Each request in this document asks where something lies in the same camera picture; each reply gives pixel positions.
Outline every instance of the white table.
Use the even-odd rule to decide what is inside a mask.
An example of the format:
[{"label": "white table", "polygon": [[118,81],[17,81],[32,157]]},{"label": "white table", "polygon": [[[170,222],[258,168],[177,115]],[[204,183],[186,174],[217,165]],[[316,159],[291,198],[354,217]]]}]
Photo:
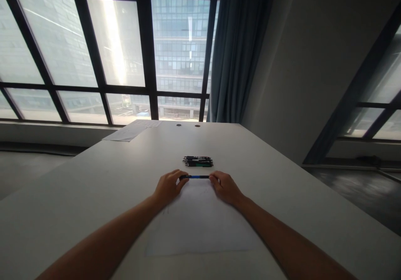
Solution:
[{"label": "white table", "polygon": [[[401,238],[238,124],[164,121],[133,141],[101,141],[0,202],[0,278],[33,279],[88,234],[150,195],[175,168],[219,169],[245,195],[360,279],[399,279]],[[208,155],[214,168],[185,168]],[[149,228],[117,279],[285,279],[261,243],[252,251],[144,257]]]}]

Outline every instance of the paper on table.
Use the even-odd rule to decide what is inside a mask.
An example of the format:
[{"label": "paper on table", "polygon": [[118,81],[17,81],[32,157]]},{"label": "paper on table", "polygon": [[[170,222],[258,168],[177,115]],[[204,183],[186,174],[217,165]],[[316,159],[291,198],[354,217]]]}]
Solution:
[{"label": "paper on table", "polygon": [[208,179],[193,179],[158,217],[146,256],[254,249],[259,237],[233,207],[216,197]]},{"label": "paper on table", "polygon": [[111,135],[103,138],[102,140],[112,141],[125,141],[129,142],[138,136],[142,131],[148,127],[158,127],[162,123],[161,120],[141,120],[137,119],[134,122],[124,126],[122,129],[115,131]]},{"label": "paper on table", "polygon": [[162,123],[161,120],[146,120],[146,119],[137,119],[134,122],[130,123],[138,126],[146,126],[146,127],[158,127]]}]

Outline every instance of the finger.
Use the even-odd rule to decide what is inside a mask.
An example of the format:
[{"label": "finger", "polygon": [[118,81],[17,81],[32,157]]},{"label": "finger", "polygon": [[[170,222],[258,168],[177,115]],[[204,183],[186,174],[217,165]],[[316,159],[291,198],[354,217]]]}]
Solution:
[{"label": "finger", "polygon": [[214,171],[210,174],[210,176],[214,176],[215,178],[222,179],[222,178],[225,178],[226,176],[228,176],[228,174],[224,173],[222,171]]},{"label": "finger", "polygon": [[169,173],[166,173],[165,176],[168,177],[172,174],[175,174],[177,171],[179,171],[179,169],[174,169],[173,171],[170,171]]},{"label": "finger", "polygon": [[217,179],[214,176],[209,176],[209,180],[212,183],[213,187],[218,190],[221,188],[219,182],[217,181]]},{"label": "finger", "polygon": [[188,181],[189,181],[189,179],[188,179],[188,178],[185,178],[185,179],[182,179],[182,180],[178,183],[178,185],[177,185],[178,193],[181,192],[181,189],[184,187],[184,185],[185,185],[186,183],[188,183]]},{"label": "finger", "polygon": [[178,169],[178,171],[170,175],[169,178],[171,178],[172,181],[176,181],[180,176],[187,176],[187,175],[188,175],[187,172]]}]

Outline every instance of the glass pane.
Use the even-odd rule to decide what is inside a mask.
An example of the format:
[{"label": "glass pane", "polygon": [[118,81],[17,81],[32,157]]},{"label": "glass pane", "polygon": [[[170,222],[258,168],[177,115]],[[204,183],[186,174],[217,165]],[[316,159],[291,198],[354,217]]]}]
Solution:
[{"label": "glass pane", "polygon": [[151,119],[149,96],[106,94],[113,124],[127,125],[136,119]]},{"label": "glass pane", "polygon": [[401,110],[395,111],[373,138],[401,140]]},{"label": "glass pane", "polygon": [[0,118],[17,119],[13,109],[8,104],[3,93],[0,92]]},{"label": "glass pane", "polygon": [[71,122],[107,124],[100,93],[58,92]]},{"label": "glass pane", "polygon": [[61,121],[49,92],[33,89],[7,89],[24,119]]},{"label": "glass pane", "polygon": [[349,123],[345,126],[342,136],[361,138],[384,109],[360,108],[353,110]]},{"label": "glass pane", "polygon": [[203,122],[206,122],[206,119],[208,117],[208,110],[209,110],[209,100],[206,100],[205,103],[205,113],[203,114]]},{"label": "glass pane", "polygon": [[53,82],[97,87],[74,0],[19,0]]},{"label": "glass pane", "polygon": [[43,84],[6,0],[0,0],[0,80]]},{"label": "glass pane", "polygon": [[152,0],[157,89],[202,92],[210,0]]},{"label": "glass pane", "polygon": [[159,120],[199,121],[201,100],[198,98],[158,96]]},{"label": "glass pane", "polygon": [[217,17],[218,17],[218,8],[219,7],[220,7],[220,0],[217,0],[216,16],[214,17],[212,53],[211,53],[211,56],[210,56],[210,65],[209,65],[208,88],[206,89],[206,93],[210,93],[210,86],[211,86],[210,84],[211,84],[211,80],[212,80],[212,61],[213,61],[213,52],[214,52],[214,38],[216,36]]},{"label": "glass pane", "polygon": [[144,87],[137,3],[88,0],[88,5],[107,83]]},{"label": "glass pane", "polygon": [[389,103],[401,89],[401,28],[379,62],[363,102]]}]

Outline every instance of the blue pen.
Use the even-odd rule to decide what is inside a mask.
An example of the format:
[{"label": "blue pen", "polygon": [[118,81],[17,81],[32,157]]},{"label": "blue pen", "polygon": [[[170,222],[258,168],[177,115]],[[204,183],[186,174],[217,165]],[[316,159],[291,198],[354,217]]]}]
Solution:
[{"label": "blue pen", "polygon": [[209,176],[180,176],[180,180],[185,179],[185,178],[209,178]]}]

